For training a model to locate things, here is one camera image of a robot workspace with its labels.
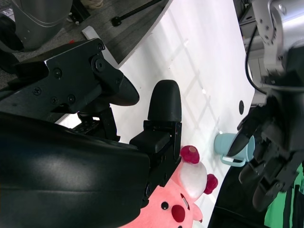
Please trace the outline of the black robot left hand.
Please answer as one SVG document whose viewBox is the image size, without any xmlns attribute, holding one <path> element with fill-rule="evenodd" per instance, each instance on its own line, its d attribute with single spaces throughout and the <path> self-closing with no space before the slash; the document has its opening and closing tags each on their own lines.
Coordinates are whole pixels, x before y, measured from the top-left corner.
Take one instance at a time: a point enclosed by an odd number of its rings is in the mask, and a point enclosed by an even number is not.
<svg viewBox="0 0 304 228">
<path fill-rule="evenodd" d="M 228 156 L 239 153 L 259 130 L 262 142 L 239 175 L 240 183 L 258 180 L 252 198 L 258 211 L 266 209 L 279 192 L 287 192 L 304 161 L 304 48 L 287 53 L 283 76 L 269 76 L 263 106 L 252 110 L 237 127 Z"/>
</svg>

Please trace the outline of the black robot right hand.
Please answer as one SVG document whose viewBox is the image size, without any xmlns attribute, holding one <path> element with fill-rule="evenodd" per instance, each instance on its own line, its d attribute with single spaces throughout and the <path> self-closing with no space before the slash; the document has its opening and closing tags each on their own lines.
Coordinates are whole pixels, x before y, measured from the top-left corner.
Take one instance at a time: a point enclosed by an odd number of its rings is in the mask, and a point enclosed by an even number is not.
<svg viewBox="0 0 304 228">
<path fill-rule="evenodd" d="M 177 169 L 178 84 L 156 84 L 143 131 L 121 143 L 111 105 L 140 97 L 103 50 L 98 38 L 62 45 L 18 63 L 1 90 L 1 227 L 119 227 Z"/>
</svg>

